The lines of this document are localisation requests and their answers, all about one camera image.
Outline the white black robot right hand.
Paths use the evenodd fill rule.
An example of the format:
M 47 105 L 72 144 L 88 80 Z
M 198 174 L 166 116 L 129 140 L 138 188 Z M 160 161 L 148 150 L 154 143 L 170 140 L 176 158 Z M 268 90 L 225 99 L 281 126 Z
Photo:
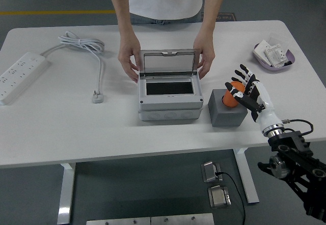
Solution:
M 225 83 L 227 90 L 237 102 L 251 111 L 254 122 L 260 125 L 264 136 L 275 129 L 283 131 L 284 124 L 277 117 L 274 105 L 263 83 L 245 65 L 241 64 L 240 68 L 241 71 L 235 70 L 235 74 L 239 78 L 233 77 L 232 80 L 242 83 L 245 87 L 244 92 L 229 82 Z

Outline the person's left hand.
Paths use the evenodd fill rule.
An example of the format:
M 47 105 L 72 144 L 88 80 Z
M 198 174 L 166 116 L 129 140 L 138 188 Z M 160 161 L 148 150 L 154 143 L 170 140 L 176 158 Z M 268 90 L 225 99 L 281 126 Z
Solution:
M 215 58 L 212 34 L 198 33 L 194 40 L 193 48 L 201 54 L 201 60 L 198 64 L 198 75 L 202 79 L 210 71 Z

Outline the person's right hand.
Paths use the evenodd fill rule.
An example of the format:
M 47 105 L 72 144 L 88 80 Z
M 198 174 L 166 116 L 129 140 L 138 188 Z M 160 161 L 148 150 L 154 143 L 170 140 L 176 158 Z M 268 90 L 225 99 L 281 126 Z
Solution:
M 140 42 L 134 33 L 121 35 L 118 60 L 124 72 L 135 83 L 139 77 L 140 49 Z

